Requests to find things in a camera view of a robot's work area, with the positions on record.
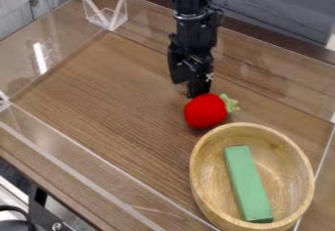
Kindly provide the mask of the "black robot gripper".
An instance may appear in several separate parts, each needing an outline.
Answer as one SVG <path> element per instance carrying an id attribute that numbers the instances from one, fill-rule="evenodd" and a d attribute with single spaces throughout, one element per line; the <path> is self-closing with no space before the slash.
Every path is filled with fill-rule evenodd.
<path id="1" fill-rule="evenodd" d="M 195 13 L 174 11 L 176 32 L 168 36 L 167 63 L 174 84 L 188 79 L 187 97 L 207 94 L 214 80 L 212 48 L 224 12 L 203 9 Z"/>

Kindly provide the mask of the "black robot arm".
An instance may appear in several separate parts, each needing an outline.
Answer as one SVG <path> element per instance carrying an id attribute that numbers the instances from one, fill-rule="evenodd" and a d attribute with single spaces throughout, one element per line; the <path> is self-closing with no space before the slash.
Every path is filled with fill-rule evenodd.
<path id="1" fill-rule="evenodd" d="M 167 63 L 175 84 L 187 83 L 187 97 L 207 94 L 214 80 L 212 48 L 223 11 L 212 0 L 172 0 L 176 32 L 168 35 Z"/>

